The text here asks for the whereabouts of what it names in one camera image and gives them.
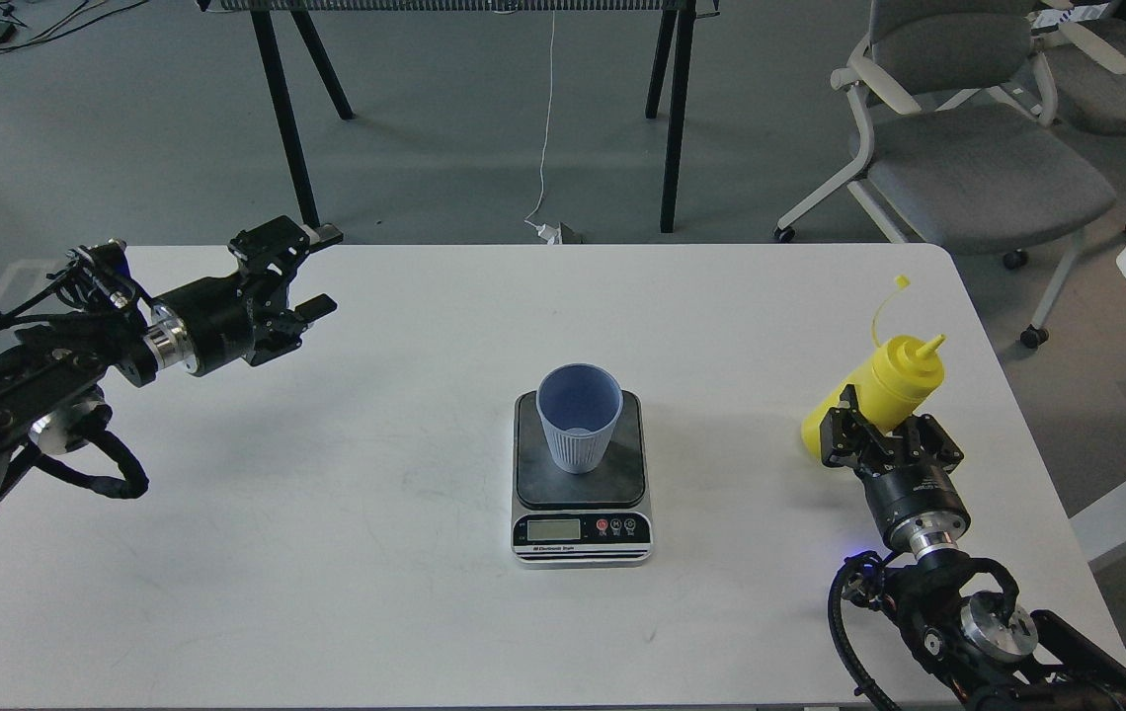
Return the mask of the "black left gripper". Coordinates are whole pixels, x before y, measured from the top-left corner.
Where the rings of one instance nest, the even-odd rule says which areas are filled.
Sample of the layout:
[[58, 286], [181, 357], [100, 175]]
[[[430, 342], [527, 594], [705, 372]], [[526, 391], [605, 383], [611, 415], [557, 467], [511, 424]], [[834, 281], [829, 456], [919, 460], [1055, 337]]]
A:
[[152, 303], [146, 338], [158, 365], [206, 376], [233, 359], [256, 367], [297, 350], [301, 334], [338, 303], [320, 293], [288, 309], [292, 279], [309, 256], [343, 239], [330, 222], [309, 228], [287, 216], [239, 231], [229, 240], [236, 275], [193, 279]]

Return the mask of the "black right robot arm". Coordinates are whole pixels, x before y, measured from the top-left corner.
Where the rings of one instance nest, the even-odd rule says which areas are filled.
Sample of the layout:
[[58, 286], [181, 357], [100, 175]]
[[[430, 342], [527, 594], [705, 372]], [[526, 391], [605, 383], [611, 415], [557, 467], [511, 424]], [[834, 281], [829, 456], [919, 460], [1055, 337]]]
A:
[[1049, 610], [1019, 606], [1006, 566], [960, 550], [969, 514], [951, 485], [956, 442], [930, 415], [884, 434], [852, 384], [820, 426], [822, 463], [859, 478], [887, 556], [847, 557], [828, 593], [828, 626], [857, 696], [896, 701], [866, 670], [842, 606], [878, 611], [915, 663], [966, 710], [1126, 710], [1126, 666]]

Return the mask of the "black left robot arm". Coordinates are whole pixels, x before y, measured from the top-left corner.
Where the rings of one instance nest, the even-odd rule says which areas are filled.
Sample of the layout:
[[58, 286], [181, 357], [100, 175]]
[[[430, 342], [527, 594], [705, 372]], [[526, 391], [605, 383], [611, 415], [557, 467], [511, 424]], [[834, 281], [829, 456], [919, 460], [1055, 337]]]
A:
[[229, 240], [235, 272], [151, 296], [129, 274], [120, 240], [77, 247], [46, 287], [0, 311], [0, 501], [32, 469], [115, 500], [148, 492], [146, 472], [108, 429], [108, 368], [146, 386], [162, 368], [206, 376], [230, 361], [252, 367], [296, 352], [314, 321], [336, 310], [318, 295], [291, 305], [310, 255], [342, 242], [332, 224], [286, 216]]

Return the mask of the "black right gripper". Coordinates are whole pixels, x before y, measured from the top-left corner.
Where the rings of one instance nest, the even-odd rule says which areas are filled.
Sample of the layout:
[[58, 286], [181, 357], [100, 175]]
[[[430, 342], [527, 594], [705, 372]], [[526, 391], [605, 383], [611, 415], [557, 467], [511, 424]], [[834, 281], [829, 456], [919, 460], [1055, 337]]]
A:
[[859, 477], [876, 530], [892, 552], [955, 549], [969, 530], [968, 510], [948, 477], [964, 454], [933, 415], [910, 415], [905, 439], [897, 439], [885, 462], [885, 435], [861, 414], [856, 388], [847, 384], [822, 419], [819, 438], [822, 464], [847, 466]]

